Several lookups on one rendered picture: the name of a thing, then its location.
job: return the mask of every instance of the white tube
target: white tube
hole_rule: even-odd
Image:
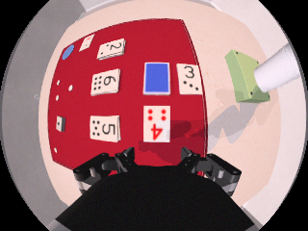
[[[256,82],[262,92],[268,92],[300,76],[295,54],[288,43],[254,70]]]

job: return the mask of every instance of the white card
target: white card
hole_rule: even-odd
[[[97,141],[120,141],[119,115],[92,115],[90,117],[90,138]]]
[[[198,65],[177,64],[180,94],[202,94],[202,84]]]
[[[79,51],[85,50],[90,47],[90,44],[92,43],[92,40],[94,38],[94,35],[88,36],[84,39],[83,44],[80,47]]]
[[[65,118],[61,116],[57,116],[57,125],[56,129],[59,132],[64,132],[65,131]]]
[[[104,93],[117,93],[120,69],[108,70],[92,77],[90,95],[95,96]]]
[[[143,106],[143,141],[170,142],[170,106]]]
[[[98,50],[97,59],[104,60],[114,56],[123,55],[124,48],[124,38],[101,44]]]

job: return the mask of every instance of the playing card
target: playing card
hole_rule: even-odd
[[[92,77],[90,95],[95,96],[104,93],[117,93],[120,69],[108,70]]]
[[[56,125],[56,129],[59,132],[64,132],[65,130],[65,118],[61,117],[61,116],[57,116],[57,125]]]
[[[197,65],[177,64],[180,94],[202,94],[200,70]]]
[[[143,94],[170,94],[169,63],[145,63]]]
[[[170,142],[170,106],[143,106],[143,141]]]
[[[104,60],[108,59],[114,56],[120,56],[124,54],[124,48],[125,48],[125,40],[124,38],[110,41],[107,43],[104,43],[100,45],[97,59],[98,60]]]
[[[119,115],[92,115],[90,117],[90,138],[98,141],[120,141]]]
[[[94,35],[88,36],[84,39],[83,44],[80,47],[79,51],[85,50],[90,47],[90,44],[92,43],[92,40],[94,38]]]

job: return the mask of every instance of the green block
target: green block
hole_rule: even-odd
[[[262,92],[254,77],[259,62],[235,50],[225,57],[227,61],[237,102],[260,103],[270,101],[268,92]]]

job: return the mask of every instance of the red mat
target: red mat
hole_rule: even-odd
[[[100,153],[114,156],[132,146],[138,165],[175,166],[181,161],[183,146],[205,157],[207,115],[203,83],[203,95],[179,94],[176,64],[198,64],[184,22],[175,19],[132,21],[94,34],[90,48],[79,52],[84,40],[80,38],[73,43],[74,50],[65,60],[64,49],[57,64],[48,106],[53,160],[74,169]],[[97,60],[99,46],[117,39],[126,40],[124,55]],[[142,94],[144,63],[151,62],[169,63],[170,95]],[[92,76],[116,68],[120,69],[118,93],[91,96]],[[143,142],[143,106],[147,105],[170,106],[170,142]],[[102,115],[120,117],[121,141],[90,139],[90,116]],[[56,130],[57,116],[65,117],[64,132]]]

